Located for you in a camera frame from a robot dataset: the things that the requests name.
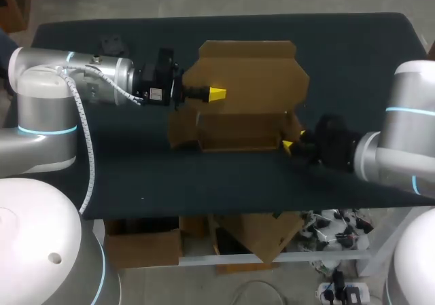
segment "flattened cardboard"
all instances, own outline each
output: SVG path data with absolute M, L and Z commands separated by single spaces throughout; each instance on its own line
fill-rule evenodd
M 226 89 L 226 99 L 188 99 L 171 114 L 172 147 L 198 141 L 203 150 L 277 149 L 299 136 L 293 108 L 303 102 L 308 75 L 294 59 L 291 41 L 207 41 L 183 76 L 185 86 Z
M 304 221 L 295 212 L 273 214 L 219 215 L 214 218 L 243 246 L 269 264 L 281 253 Z

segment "cardboard flap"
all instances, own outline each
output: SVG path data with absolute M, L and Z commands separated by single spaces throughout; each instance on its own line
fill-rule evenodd
M 264 263 L 271 263 L 304 224 L 295 212 L 278 218 L 261 213 L 215 216 L 215 220 Z
M 200 58 L 294 58 L 291 41 L 206 41 L 199 48 Z
M 226 89 L 223 101 L 186 100 L 202 114 L 284 113 L 303 102 L 309 77 L 293 58 L 200 58 L 183 83 Z

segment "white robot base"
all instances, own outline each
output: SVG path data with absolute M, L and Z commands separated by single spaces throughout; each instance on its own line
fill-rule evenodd
M 19 178 L 0 190 L 0 304 L 121 304 L 118 273 L 62 192 Z

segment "power strip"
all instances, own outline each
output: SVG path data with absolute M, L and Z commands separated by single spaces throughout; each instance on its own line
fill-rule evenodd
M 346 287 L 357 287 L 360 290 L 361 304 L 370 304 L 370 292 L 366 283 L 345 283 Z M 315 297 L 320 300 L 322 304 L 330 305 L 329 300 L 325 299 L 323 292 L 327 289 L 334 291 L 334 283 L 321 283 L 317 291 L 315 292 Z M 340 300 L 334 300 L 334 305 L 341 305 Z

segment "cardboard box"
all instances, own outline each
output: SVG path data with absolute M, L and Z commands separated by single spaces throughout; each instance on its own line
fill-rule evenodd
M 149 219 L 105 220 L 104 225 L 104 248 L 116 269 L 178 265 L 182 256 L 179 229 L 143 232 L 150 231 Z
M 281 253 L 304 224 L 295 212 L 218 215 L 214 219 L 266 264 Z
M 27 29 L 31 0 L 0 0 L 0 27 L 10 33 Z
M 183 84 L 226 89 L 212 103 L 187 99 L 169 117 L 171 147 L 198 143 L 204 151 L 277 149 L 298 139 L 295 106 L 304 101 L 308 75 L 291 41 L 207 41 Z
M 214 216 L 212 215 L 208 216 L 208 223 L 209 223 L 210 238 L 211 238 L 211 242 L 213 243 L 213 249 L 216 255 L 251 253 L 243 245 L 240 245 L 240 243 L 237 240 L 235 240 L 234 237 L 229 235 L 229 233 L 227 233 L 223 228 L 219 227 L 218 223 L 216 223 L 214 219 Z M 230 274 L 230 273 L 237 273 L 237 272 L 270 270 L 270 269 L 277 268 L 278 266 L 279 266 L 278 263 L 218 264 L 216 265 L 216 272 L 218 274 Z

